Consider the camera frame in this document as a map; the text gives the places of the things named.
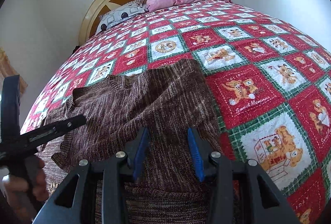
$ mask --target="green plaid border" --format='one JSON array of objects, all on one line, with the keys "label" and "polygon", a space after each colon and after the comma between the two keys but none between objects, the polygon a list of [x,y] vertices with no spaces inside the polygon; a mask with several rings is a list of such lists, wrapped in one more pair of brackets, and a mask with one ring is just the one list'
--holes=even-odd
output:
[{"label": "green plaid border", "polygon": [[[98,59],[98,60],[95,62],[95,64],[93,65],[93,67],[91,67],[91,68],[85,70],[84,72],[80,72],[86,64],[88,64],[88,63],[90,63],[90,62],[92,62],[92,61],[95,61],[96,59]],[[79,75],[81,75],[81,74],[83,74],[83,73],[85,73],[85,72],[87,72],[87,71],[93,69],[93,68],[95,67],[95,65],[99,62],[100,59],[101,59],[101,57],[95,58],[95,59],[93,59],[93,60],[91,60],[91,61],[89,61],[89,62],[86,62],[84,65],[80,66],[80,69],[79,69],[79,71],[76,73],[75,77],[77,77],[77,76],[79,76]]]},{"label": "green plaid border", "polygon": [[302,53],[304,54],[304,55],[306,55],[308,58],[310,58],[318,67],[319,67],[319,69],[321,69],[322,71],[324,71],[324,72],[328,72],[328,71],[330,71],[331,70],[331,64],[330,63],[328,63],[328,61],[326,60],[326,59],[324,59],[324,61],[325,62],[327,62],[328,64],[329,64],[329,67],[328,68],[326,68],[326,69],[323,69],[322,67],[320,67],[320,65],[318,65],[318,63],[315,61],[315,60],[313,60],[310,56],[308,56],[307,55],[307,53],[308,52],[311,52],[311,51],[314,51],[317,55],[319,55],[322,59],[324,59],[324,57],[323,56],[321,56],[318,52],[316,52],[316,50],[315,49],[313,49],[313,48],[311,48],[311,49],[307,49],[307,50],[305,50],[305,51],[303,51]]},{"label": "green plaid border", "polygon": [[68,84],[67,90],[66,90],[66,92],[63,94],[63,96],[62,96],[60,99],[57,99],[56,101],[54,101],[54,99],[53,99],[52,102],[51,102],[51,104],[56,103],[56,102],[58,102],[59,100],[62,100],[62,101],[63,101],[63,99],[66,98],[65,95],[66,95],[66,93],[67,93],[67,91],[68,91],[68,89],[69,89],[69,86],[70,86],[72,80],[73,80],[73,79],[69,80],[68,82],[62,84],[60,87],[57,88],[57,93],[58,93],[59,90],[60,90],[60,88],[61,88],[62,86]]},{"label": "green plaid border", "polygon": [[136,68],[130,69],[130,70],[128,70],[128,71],[124,71],[124,72],[122,72],[122,73],[119,73],[119,74],[117,74],[117,75],[118,75],[118,76],[124,76],[124,75],[126,75],[127,73],[129,73],[129,72],[133,72],[133,71],[138,70],[138,69],[142,69],[142,72],[144,72],[144,71],[147,70],[147,65],[139,66],[139,67],[136,67]]},{"label": "green plaid border", "polygon": [[[127,41],[128,41],[128,39],[125,39],[125,40],[122,40],[122,41],[125,41],[124,42],[124,45],[122,46],[122,47],[119,47],[119,48],[117,48],[117,49],[123,49],[125,46],[127,46]],[[119,42],[121,42],[121,41],[113,41],[112,42],[112,45],[110,46],[110,48],[108,48],[108,50],[105,52],[105,53],[110,53],[110,52],[112,52],[112,51],[116,51],[117,49],[113,49],[113,50],[110,50],[114,45],[116,45],[117,43],[119,43]]]},{"label": "green plaid border", "polygon": [[170,30],[176,30],[175,29],[175,27],[173,26],[173,24],[169,21],[169,24],[167,24],[167,25],[163,25],[163,26],[160,26],[160,27],[156,27],[156,28],[154,28],[154,29],[149,29],[149,36],[154,36],[154,35],[156,35],[156,34],[159,34],[159,33],[152,33],[152,30],[155,30],[155,29],[157,29],[157,28],[162,28],[162,27],[165,27],[165,26],[170,26],[171,27],[171,29],[169,29],[169,30],[166,30],[166,31],[163,31],[163,32],[161,32],[161,33],[166,33],[167,31],[170,31]]},{"label": "green plaid border", "polygon": [[[132,34],[133,34],[135,31],[138,31],[138,30],[143,29],[143,28],[146,28],[146,30],[143,31],[143,32],[141,32],[141,33],[138,33],[138,34],[132,36]],[[134,29],[130,29],[130,35],[129,35],[128,38],[133,38],[133,37],[135,37],[135,36],[137,36],[137,35],[143,34],[144,32],[148,32],[148,30],[149,30],[148,25],[146,25],[146,26],[142,25],[141,28],[138,28],[138,29],[136,29],[136,30],[134,30]]]},{"label": "green plaid border", "polygon": [[309,35],[307,35],[307,34],[301,32],[301,31],[299,31],[297,28],[294,28],[294,29],[296,29],[298,32],[301,33],[301,34],[296,34],[295,36],[297,36],[299,39],[301,39],[299,36],[307,37],[310,41],[312,41],[313,43],[315,43],[315,44],[317,44],[317,45],[311,45],[311,44],[307,43],[305,40],[302,40],[302,39],[301,39],[301,40],[304,41],[304,42],[305,42],[307,45],[309,45],[310,47],[313,47],[313,48],[319,48],[318,45],[320,45],[320,44],[317,43],[313,38],[311,38]]},{"label": "green plaid border", "polygon": [[[152,58],[152,44],[157,43],[157,42],[162,42],[162,41],[168,40],[170,38],[174,38],[174,37],[178,37],[178,39],[179,39],[179,41],[180,41],[180,43],[183,47],[183,51],[180,51],[180,52],[177,52],[177,53],[174,53],[174,54],[170,54],[170,55],[167,55],[167,56],[163,56],[163,57],[160,57],[160,58],[157,58],[157,59],[153,60],[153,58]],[[189,48],[186,46],[184,38],[181,34],[173,35],[173,36],[164,38],[162,40],[155,41],[153,43],[149,42],[148,46],[147,46],[147,61],[148,61],[148,63],[155,62],[155,61],[158,61],[158,60],[167,59],[167,58],[170,58],[170,57],[173,57],[173,56],[183,54],[183,53],[186,53],[186,52],[190,51]]]},{"label": "green plaid border", "polygon": [[[218,47],[222,47],[222,46],[229,46],[231,48],[231,50],[238,56],[240,57],[243,61],[240,62],[240,63],[234,63],[234,64],[231,64],[231,65],[227,65],[227,66],[222,66],[220,68],[217,68],[217,69],[214,69],[214,70],[208,70],[204,64],[203,64],[203,61],[200,59],[199,55],[198,55],[198,52],[200,51],[208,51],[212,48],[218,48]],[[240,67],[240,66],[244,66],[244,65],[247,65],[249,64],[249,61],[243,56],[241,55],[235,48],[233,45],[230,45],[230,44],[222,44],[222,45],[213,45],[213,46],[209,46],[209,47],[205,47],[205,48],[201,48],[201,49],[197,49],[197,50],[194,50],[194,51],[191,51],[191,54],[193,56],[193,58],[195,60],[197,60],[199,63],[200,63],[200,66],[201,66],[201,69],[202,71],[204,72],[204,74],[206,74],[207,76],[209,75],[212,75],[214,73],[217,73],[219,71],[228,71],[228,70],[231,70],[233,68],[236,68],[236,67]]]},{"label": "green plaid border", "polygon": [[314,85],[318,88],[319,92],[330,102],[330,96],[327,96],[322,89],[320,88],[319,84],[321,84],[325,79],[330,79],[330,76],[326,73],[325,75],[323,75],[319,80],[317,80]]},{"label": "green plaid border", "polygon": [[[181,32],[180,30],[181,29],[184,29],[184,28],[188,28],[188,27],[193,27],[193,26],[197,26],[197,25],[200,25],[202,26],[201,28],[198,28],[198,29],[194,29],[194,30],[188,30],[188,31],[184,31],[184,32]],[[191,26],[185,26],[185,27],[182,27],[182,28],[178,28],[177,31],[180,33],[180,34],[183,34],[183,33],[189,33],[190,31],[191,32],[194,32],[194,31],[197,31],[197,30],[203,30],[203,29],[206,29],[206,28],[211,28],[209,25],[204,25],[203,23],[199,23],[197,25],[191,25]]]},{"label": "green plaid border", "polygon": [[[247,21],[247,22],[238,22],[238,21],[234,21],[235,19],[249,19],[250,22],[249,22],[249,21]],[[231,20],[229,20],[229,22],[234,21],[234,22],[237,23],[238,26],[240,26],[240,25],[245,25],[245,24],[255,24],[255,23],[256,23],[254,20],[251,20],[251,18],[239,18],[239,17],[238,17],[238,18],[235,18],[235,19],[231,19]]]},{"label": "green plaid border", "polygon": [[[196,20],[196,22],[198,22],[198,23],[211,23],[211,22],[216,22],[216,21],[221,21],[221,19],[220,18],[216,18],[214,15],[212,15],[212,14],[208,14],[208,15],[206,15],[205,17],[201,17],[201,18],[195,18],[195,20]],[[213,20],[213,21],[200,21],[200,20],[198,20],[198,19],[203,19],[203,18],[208,18],[208,17],[212,17],[212,18],[215,18],[215,19],[217,19],[217,20]]]},{"label": "green plaid border", "polygon": [[[144,46],[148,46],[148,44],[149,44],[149,38],[150,38],[150,37],[143,38],[143,39],[146,39],[146,45],[143,45],[143,46],[138,47],[138,48],[136,48],[136,49],[142,48],[142,47],[144,47]],[[128,44],[128,45],[123,46],[123,47],[122,47],[122,51],[121,51],[121,53],[120,53],[120,56],[125,55],[125,54],[127,54],[127,53],[130,53],[130,52],[132,52],[132,51],[135,51],[136,49],[133,49],[133,50],[131,50],[131,51],[128,51],[128,52],[125,52],[125,53],[124,53],[125,49],[126,49],[128,46],[133,45],[133,44],[135,44],[135,43],[138,43],[139,41],[136,41],[136,42],[134,42],[134,43],[132,43],[132,44]]]},{"label": "green plaid border", "polygon": [[[167,18],[164,18],[164,17],[161,17],[161,18],[163,18],[162,20],[160,20],[160,21],[166,21],[167,20]],[[147,25],[149,26],[149,25],[152,25],[152,24],[154,24],[154,23],[158,23],[158,22],[160,22],[160,21],[158,21],[158,22],[154,22],[154,23],[151,23],[152,21],[154,21],[154,20],[157,20],[157,19],[161,19],[161,18],[155,18],[155,19],[147,19],[146,18],[146,21],[147,21]]]},{"label": "green plaid border", "polygon": [[[100,66],[103,66],[103,65],[105,65],[105,64],[107,64],[107,63],[110,63],[110,62],[112,62],[112,61],[113,61],[113,65],[112,65],[112,67],[111,67],[111,69],[110,69],[110,71],[109,71],[109,73],[108,73],[109,75],[113,73],[113,70],[114,70],[114,67],[115,67],[115,64],[116,64],[117,58],[112,59],[111,61],[105,62],[105,63],[103,63],[103,64],[100,65]],[[98,81],[93,82],[92,84],[87,84],[87,83],[89,82],[90,78],[92,77],[92,74],[93,74],[94,70],[97,69],[97,68],[99,68],[100,66],[97,66],[97,67],[92,68],[92,72],[90,73],[90,75],[88,76],[88,78],[87,78],[87,80],[86,80],[85,87],[92,86],[92,85],[94,85],[95,83],[97,83],[97,82],[99,82],[99,81],[102,80],[102,79],[100,79],[100,80],[98,80]]]},{"label": "green plaid border", "polygon": [[226,127],[225,127],[225,123],[224,123],[223,117],[221,115],[221,111],[219,110],[218,104],[215,100],[214,94],[212,93],[212,91],[210,89],[209,89],[209,92],[210,92],[213,108],[214,108],[214,111],[215,111],[216,117],[217,117],[218,131],[220,134],[222,134],[227,131]]},{"label": "green plaid border", "polygon": [[[236,39],[228,39],[225,36],[223,36],[218,30],[220,29],[228,29],[228,28],[233,28],[233,27],[237,27],[239,28],[242,32],[246,33],[248,35],[248,37],[243,37],[243,38],[236,38]],[[236,24],[234,26],[225,26],[225,27],[214,27],[214,31],[217,33],[217,35],[229,42],[235,42],[235,41],[240,41],[240,40],[245,40],[248,38],[253,38],[253,36],[251,36],[248,32],[246,32],[245,30],[243,30],[239,24]]]},{"label": "green plaid border", "polygon": [[[286,43],[288,43],[292,48],[294,48],[294,50],[291,50],[291,51],[287,51],[287,52],[280,52],[278,51],[277,49],[275,49],[273,46],[271,46],[268,42],[266,42],[265,40],[266,39],[269,39],[269,38],[278,38]],[[270,47],[272,50],[276,51],[277,53],[279,53],[280,55],[282,56],[286,56],[286,55],[289,55],[289,54],[293,54],[293,53],[296,53],[298,52],[299,50],[294,46],[292,45],[291,43],[289,43],[288,41],[286,40],[283,40],[282,38],[280,38],[278,35],[274,35],[274,36],[269,36],[269,37],[263,37],[263,38],[259,38],[263,43],[265,43],[268,47]]]},{"label": "green plaid border", "polygon": [[289,117],[294,122],[295,127],[298,129],[300,135],[302,136],[308,151],[309,155],[312,159],[311,164],[305,168],[302,173],[294,179],[294,181],[284,188],[282,190],[282,193],[286,196],[291,195],[294,193],[299,186],[309,178],[316,168],[318,167],[318,162],[316,158],[315,151],[313,149],[312,143],[309,140],[307,132],[303,129],[302,125],[300,124],[299,120],[296,118],[294,111],[291,109],[290,105],[288,103],[283,103],[279,105],[278,107],[274,108],[273,110],[265,113],[264,115],[261,115],[247,123],[244,123],[240,126],[237,126],[233,129],[231,129],[229,133],[229,139],[234,151],[234,154],[237,159],[240,159],[241,161],[247,161],[247,155],[243,149],[242,143],[241,143],[241,137],[247,133],[250,133],[251,131],[256,130],[263,124],[269,122],[270,120],[274,119],[276,116],[279,116],[282,113],[287,113]]},{"label": "green plaid border", "polygon": [[[269,63],[269,62],[273,62],[273,61],[278,61],[278,60],[283,60],[284,62],[286,62],[286,64],[288,66],[290,66],[291,69],[294,69],[296,72],[298,72],[305,80],[306,82],[304,82],[303,84],[299,85],[298,87],[292,89],[289,92],[286,92],[281,86],[279,86],[276,81],[267,73],[267,71],[265,69],[262,68],[261,65]],[[274,87],[283,94],[283,96],[289,100],[291,98],[293,98],[295,95],[297,95],[298,93],[300,93],[301,91],[303,91],[305,88],[307,88],[308,86],[311,85],[311,82],[309,80],[307,80],[307,78],[301,73],[299,72],[294,66],[292,66],[291,64],[289,64],[284,58],[282,57],[277,57],[277,58],[271,58],[271,59],[267,59],[265,61],[261,61],[261,62],[255,62],[254,65],[256,67],[259,68],[259,70],[264,74],[264,76],[274,85]]]},{"label": "green plaid border", "polygon": [[322,46],[320,45],[319,48],[322,48],[327,54],[329,54],[329,56],[331,56],[331,53],[330,53],[329,51],[327,51],[324,47],[322,47]]},{"label": "green plaid border", "polygon": [[325,187],[325,198],[328,201],[331,197],[330,197],[330,186],[331,186],[331,182],[330,179],[328,178],[328,174],[327,174],[327,168],[328,168],[328,164],[331,160],[331,150],[329,151],[329,153],[326,155],[325,159],[322,161],[321,166],[322,166],[322,177],[324,179],[324,187]]}]

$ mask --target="bed sheet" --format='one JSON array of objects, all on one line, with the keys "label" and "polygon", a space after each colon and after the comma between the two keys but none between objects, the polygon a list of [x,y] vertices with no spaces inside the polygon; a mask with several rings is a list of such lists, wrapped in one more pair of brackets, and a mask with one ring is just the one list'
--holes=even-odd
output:
[{"label": "bed sheet", "polygon": [[226,156],[253,158],[302,223],[330,198],[331,54],[292,25],[220,0],[145,13],[92,37],[56,72],[21,132],[77,87],[192,58],[214,95]]}]

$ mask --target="finger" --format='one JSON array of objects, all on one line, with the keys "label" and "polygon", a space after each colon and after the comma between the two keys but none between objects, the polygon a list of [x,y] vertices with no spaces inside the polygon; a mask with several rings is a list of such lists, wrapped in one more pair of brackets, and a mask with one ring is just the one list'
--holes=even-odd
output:
[{"label": "finger", "polygon": [[46,175],[42,169],[37,172],[36,183],[46,185]]},{"label": "finger", "polygon": [[38,158],[39,159],[39,168],[44,168],[45,167],[45,163],[42,159]]},{"label": "finger", "polygon": [[25,207],[16,209],[14,210],[14,212],[16,213],[18,218],[22,221],[22,223],[31,223],[31,216]]},{"label": "finger", "polygon": [[6,191],[14,192],[14,191],[27,191],[29,185],[26,180],[21,177],[16,177],[14,175],[4,176],[2,179],[2,183]]},{"label": "finger", "polygon": [[45,191],[46,191],[46,187],[41,185],[37,185],[32,189],[32,193],[36,196],[36,198],[43,197]]},{"label": "finger", "polygon": [[45,200],[48,199],[48,197],[49,197],[49,193],[48,193],[48,191],[45,189],[44,192],[40,193],[40,195],[39,195],[38,197],[36,197],[36,199],[37,199],[38,201],[45,201]]}]

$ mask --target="bear illustration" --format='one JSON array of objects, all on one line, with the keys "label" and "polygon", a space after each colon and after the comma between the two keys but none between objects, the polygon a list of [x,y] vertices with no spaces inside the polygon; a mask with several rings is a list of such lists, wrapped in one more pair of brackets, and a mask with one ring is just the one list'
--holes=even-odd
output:
[{"label": "bear illustration", "polygon": [[316,53],[312,53],[312,58],[319,64],[326,64],[326,62]]},{"label": "bear illustration", "polygon": [[297,81],[297,77],[294,76],[294,72],[291,68],[288,68],[286,64],[278,65],[278,72],[283,77],[282,82],[285,84],[286,82],[290,84],[294,84]]},{"label": "bear illustration", "polygon": [[236,57],[235,55],[230,55],[229,52],[224,48],[220,48],[219,50],[217,50],[215,52],[206,53],[204,56],[208,63],[210,63],[214,60],[221,60],[221,59],[223,59],[225,61],[229,61]]},{"label": "bear illustration", "polygon": [[258,90],[258,88],[256,87],[256,85],[254,85],[254,82],[252,79],[246,79],[243,84],[247,87],[249,87],[249,92],[250,93],[254,93]]},{"label": "bear illustration", "polygon": [[327,84],[325,84],[325,90],[326,90],[327,92],[329,92],[329,94],[331,95],[331,83],[330,83],[330,82],[327,83]]},{"label": "bear illustration", "polygon": [[301,64],[306,64],[306,61],[303,57],[295,57],[294,60],[300,62]]},{"label": "bear illustration", "polygon": [[272,39],[271,43],[275,46],[275,47],[281,47],[283,49],[288,48],[289,46],[285,44],[285,42],[279,40],[279,39]]},{"label": "bear illustration", "polygon": [[321,104],[320,99],[313,100],[312,103],[314,104],[314,109],[316,112],[326,113],[328,115],[328,111],[326,110],[325,106]]},{"label": "bear illustration", "polygon": [[252,29],[252,30],[258,30],[259,29],[258,26],[249,26],[249,28]]},{"label": "bear illustration", "polygon": [[313,112],[309,112],[309,116],[315,124],[315,128],[317,129],[318,133],[321,134],[323,130],[322,122],[318,119],[317,115]]},{"label": "bear illustration", "polygon": [[309,220],[309,214],[311,213],[311,209],[308,208],[301,216],[300,213],[297,214],[297,217],[299,218],[300,222],[302,224],[309,224],[310,220]]},{"label": "bear illustration", "polygon": [[230,91],[234,91],[236,94],[235,99],[229,99],[230,105],[236,105],[241,99],[255,99],[255,95],[253,93],[247,94],[247,90],[241,85],[241,80],[226,82],[226,85],[222,84],[224,88]]},{"label": "bear illustration", "polygon": [[328,61],[331,61],[331,57],[330,57],[327,53],[322,52],[322,55],[323,55]]},{"label": "bear illustration", "polygon": [[265,53],[265,49],[263,47],[261,47],[258,43],[251,43],[250,46],[245,46],[245,49],[247,49],[250,53]]},{"label": "bear illustration", "polygon": [[190,38],[196,40],[196,42],[193,43],[194,45],[197,45],[199,43],[208,43],[211,40],[209,35],[205,35],[205,36],[195,35],[195,36],[190,37]]},{"label": "bear illustration", "polygon": [[277,146],[272,146],[268,149],[268,152],[271,153],[261,163],[262,168],[267,171],[274,165],[286,160],[289,160],[287,165],[291,167],[297,166],[297,163],[302,158],[303,149],[296,147],[294,143],[295,137],[287,131],[286,126],[280,126],[275,130],[275,133],[279,135],[282,143],[279,144],[278,141]]}]

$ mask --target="human hand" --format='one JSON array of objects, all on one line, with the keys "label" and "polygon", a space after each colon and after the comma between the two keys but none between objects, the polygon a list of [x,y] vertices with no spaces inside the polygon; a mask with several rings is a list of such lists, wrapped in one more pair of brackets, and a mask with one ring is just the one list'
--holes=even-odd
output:
[{"label": "human hand", "polygon": [[[33,188],[32,193],[35,195],[38,201],[45,201],[48,199],[49,194],[46,189],[46,176],[42,168],[45,163],[39,159],[39,169],[36,176],[37,185]],[[4,176],[2,183],[5,187],[5,192],[7,196],[7,202],[12,207],[17,217],[23,223],[30,223],[35,216],[30,216],[27,209],[20,203],[16,192],[23,191],[26,192],[29,188],[27,181],[23,178],[16,177],[13,175]]]}]

